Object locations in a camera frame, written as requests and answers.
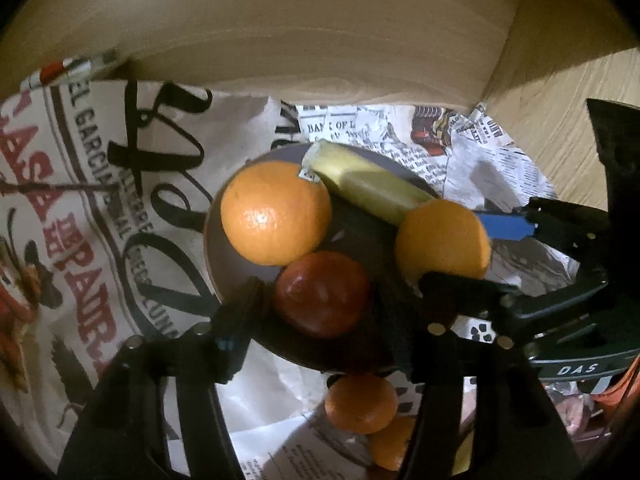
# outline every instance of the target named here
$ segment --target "wooden panel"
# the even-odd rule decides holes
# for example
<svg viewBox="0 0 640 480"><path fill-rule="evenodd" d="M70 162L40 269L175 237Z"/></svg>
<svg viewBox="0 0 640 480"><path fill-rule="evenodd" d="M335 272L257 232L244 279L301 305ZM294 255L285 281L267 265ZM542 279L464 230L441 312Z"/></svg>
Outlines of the wooden panel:
<svg viewBox="0 0 640 480"><path fill-rule="evenodd" d="M606 208L584 100L640 105L635 38L571 0L522 0L492 81L490 114L564 200Z"/></svg>
<svg viewBox="0 0 640 480"><path fill-rule="evenodd" d="M117 46L133 76L297 102L473 106L518 0L29 0L0 42L0 92Z"/></svg>

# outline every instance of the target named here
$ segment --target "round plate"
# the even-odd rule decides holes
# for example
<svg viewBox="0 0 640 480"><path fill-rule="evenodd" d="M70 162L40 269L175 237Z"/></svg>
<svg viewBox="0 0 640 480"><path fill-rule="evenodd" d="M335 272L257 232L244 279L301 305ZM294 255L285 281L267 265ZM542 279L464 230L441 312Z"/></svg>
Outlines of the round plate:
<svg viewBox="0 0 640 480"><path fill-rule="evenodd" d="M300 163L311 144L292 144L265 153L247 162L245 167L267 160ZM353 152L375 162L391 173L433 193L429 185L394 161L361 148L348 147ZM220 201L225 184L215 196L205 222L205 258L215 293L224 305L251 276L273 283L281 267L264 267L245 260L229 243L222 229ZM401 281L394 259L396 228L331 195L332 222L318 250L346 254L365 266L371 277L394 276ZM350 333L335 339L315 339L289 326L270 308L256 341L284 359L320 371L384 371L393 367L369 312Z"/></svg>

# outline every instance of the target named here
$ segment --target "red fruit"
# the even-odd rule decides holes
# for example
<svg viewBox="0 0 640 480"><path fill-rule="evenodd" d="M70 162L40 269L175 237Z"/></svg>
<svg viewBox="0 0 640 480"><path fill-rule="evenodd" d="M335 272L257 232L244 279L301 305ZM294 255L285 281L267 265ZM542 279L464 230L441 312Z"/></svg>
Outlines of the red fruit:
<svg viewBox="0 0 640 480"><path fill-rule="evenodd" d="M306 254L290 264L275 286L275 307L290 325L316 338L338 337L362 319L369 300L364 267L331 251Z"/></svg>

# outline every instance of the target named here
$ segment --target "blue object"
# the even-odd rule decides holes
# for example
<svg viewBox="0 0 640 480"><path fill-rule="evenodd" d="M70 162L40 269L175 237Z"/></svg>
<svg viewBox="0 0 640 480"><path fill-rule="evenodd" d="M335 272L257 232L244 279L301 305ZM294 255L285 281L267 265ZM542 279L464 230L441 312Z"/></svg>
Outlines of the blue object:
<svg viewBox="0 0 640 480"><path fill-rule="evenodd" d="M533 236L535 224L519 214L476 212L489 238L519 241Z"/></svg>

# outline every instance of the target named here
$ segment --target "printed feather illustration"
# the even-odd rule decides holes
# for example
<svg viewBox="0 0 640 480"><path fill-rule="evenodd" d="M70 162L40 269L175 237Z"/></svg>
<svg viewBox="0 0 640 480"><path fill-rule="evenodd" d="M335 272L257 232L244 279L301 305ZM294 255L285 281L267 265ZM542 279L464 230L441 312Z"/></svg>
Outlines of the printed feather illustration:
<svg viewBox="0 0 640 480"><path fill-rule="evenodd" d="M60 375L62 385L65 387L66 398L69 401L57 425L58 428L61 428L68 410L72 410L77 416L80 416L94 387L76 354L67 348L59 337L53 339L51 359Z"/></svg>

